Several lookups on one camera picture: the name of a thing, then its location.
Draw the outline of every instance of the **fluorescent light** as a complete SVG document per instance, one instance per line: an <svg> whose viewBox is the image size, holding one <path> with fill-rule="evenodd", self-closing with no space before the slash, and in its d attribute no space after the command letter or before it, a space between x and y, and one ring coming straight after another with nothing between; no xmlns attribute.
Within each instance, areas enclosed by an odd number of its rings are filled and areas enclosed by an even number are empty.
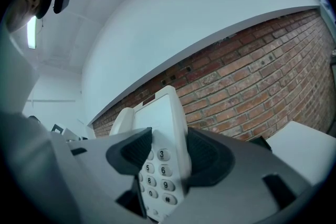
<svg viewBox="0 0 336 224"><path fill-rule="evenodd" d="M28 48L35 49L35 29L36 29L36 17L31 18L27 24L27 39L28 39Z"/></svg>

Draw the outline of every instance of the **white wall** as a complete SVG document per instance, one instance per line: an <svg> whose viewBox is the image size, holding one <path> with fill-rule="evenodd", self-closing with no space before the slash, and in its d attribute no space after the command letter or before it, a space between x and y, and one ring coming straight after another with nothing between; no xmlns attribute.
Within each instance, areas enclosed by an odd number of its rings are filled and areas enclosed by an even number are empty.
<svg viewBox="0 0 336 224"><path fill-rule="evenodd" d="M138 86L246 27L319 0L126 0L107 21L82 75L87 123Z"/></svg>
<svg viewBox="0 0 336 224"><path fill-rule="evenodd" d="M95 138L84 124L81 76L48 66L41 67L39 74L23 114L34 115L50 131L58 123L78 136Z"/></svg>

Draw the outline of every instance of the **white ceiling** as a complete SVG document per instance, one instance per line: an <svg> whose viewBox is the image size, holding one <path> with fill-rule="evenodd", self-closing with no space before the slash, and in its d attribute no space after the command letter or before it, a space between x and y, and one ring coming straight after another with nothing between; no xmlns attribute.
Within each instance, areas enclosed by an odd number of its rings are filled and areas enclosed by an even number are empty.
<svg viewBox="0 0 336 224"><path fill-rule="evenodd" d="M26 27L13 36L34 66L81 73L99 31L123 1L70 0L60 14L50 8L43 20L38 20L35 50L28 49Z"/></svg>

